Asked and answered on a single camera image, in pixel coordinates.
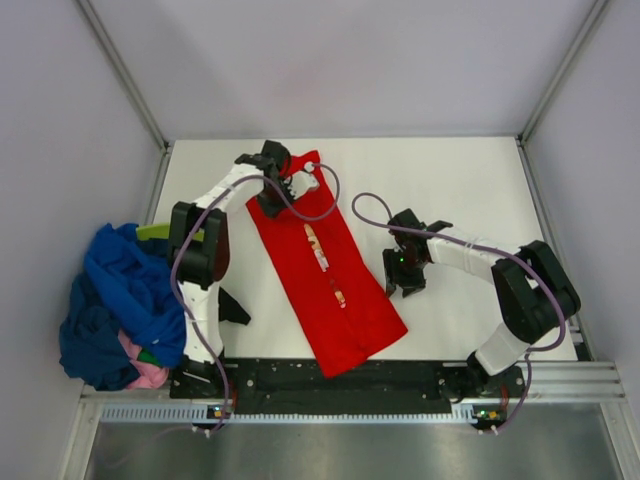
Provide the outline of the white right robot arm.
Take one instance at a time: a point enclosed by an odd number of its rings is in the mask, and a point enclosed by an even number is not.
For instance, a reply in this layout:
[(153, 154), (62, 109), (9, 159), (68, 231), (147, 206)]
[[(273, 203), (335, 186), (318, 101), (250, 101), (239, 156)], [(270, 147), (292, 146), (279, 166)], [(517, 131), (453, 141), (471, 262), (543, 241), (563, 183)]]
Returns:
[(404, 298), (426, 288), (429, 264), (449, 266), (480, 278), (495, 289), (502, 315), (494, 333), (466, 360), (463, 388), (487, 396), (498, 389), (503, 373), (554, 328), (581, 309), (581, 299), (551, 247), (534, 240), (521, 247), (498, 247), (465, 236), (438, 220), (419, 221), (411, 209), (386, 225), (396, 247), (382, 252), (387, 296)]

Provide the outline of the red printed t shirt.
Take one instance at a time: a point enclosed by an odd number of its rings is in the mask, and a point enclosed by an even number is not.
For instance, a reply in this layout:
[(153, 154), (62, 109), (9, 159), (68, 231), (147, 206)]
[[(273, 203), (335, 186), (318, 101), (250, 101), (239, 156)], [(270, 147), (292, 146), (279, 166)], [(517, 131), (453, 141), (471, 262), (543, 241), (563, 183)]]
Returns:
[(314, 222), (290, 210), (268, 218), (247, 204), (323, 375), (341, 375), (408, 329), (365, 265), (339, 210)]

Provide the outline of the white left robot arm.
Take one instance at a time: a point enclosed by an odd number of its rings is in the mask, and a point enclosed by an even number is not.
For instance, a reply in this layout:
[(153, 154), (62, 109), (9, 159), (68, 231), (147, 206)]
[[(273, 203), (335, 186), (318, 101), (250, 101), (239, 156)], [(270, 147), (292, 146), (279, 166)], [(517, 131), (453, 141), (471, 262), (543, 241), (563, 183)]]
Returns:
[(226, 387), (225, 370), (214, 363), (224, 344), (220, 334), (220, 282), (230, 264), (229, 218), (255, 200), (269, 218), (277, 217), (318, 187), (313, 174), (291, 173), (292, 157), (279, 142), (267, 140), (254, 154), (242, 154), (230, 171), (197, 199), (177, 202), (169, 223), (171, 288), (184, 309), (183, 355), (197, 365), (192, 384), (205, 396)]

